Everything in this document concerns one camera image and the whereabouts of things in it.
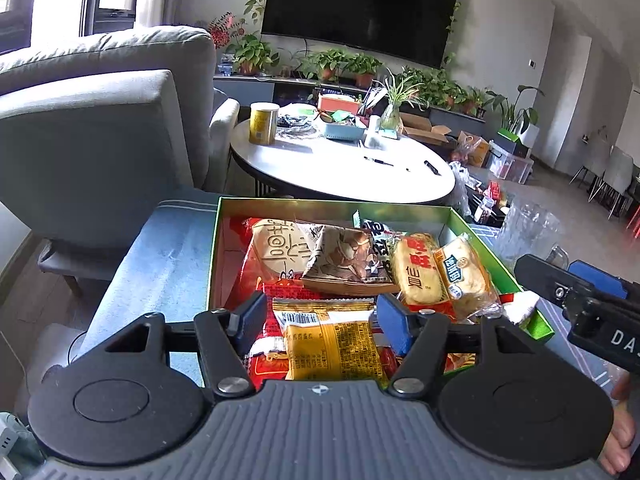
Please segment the right hand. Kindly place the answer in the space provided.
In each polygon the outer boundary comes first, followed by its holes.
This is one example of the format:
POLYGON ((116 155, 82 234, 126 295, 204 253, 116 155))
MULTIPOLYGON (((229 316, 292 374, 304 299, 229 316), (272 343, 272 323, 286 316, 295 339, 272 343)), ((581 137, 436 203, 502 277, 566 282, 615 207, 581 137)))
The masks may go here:
POLYGON ((624 472, 631 462, 631 443, 636 435, 636 423, 628 411, 630 376, 625 372, 612 389, 616 401, 614 422, 599 456, 599 463, 612 476, 624 472))

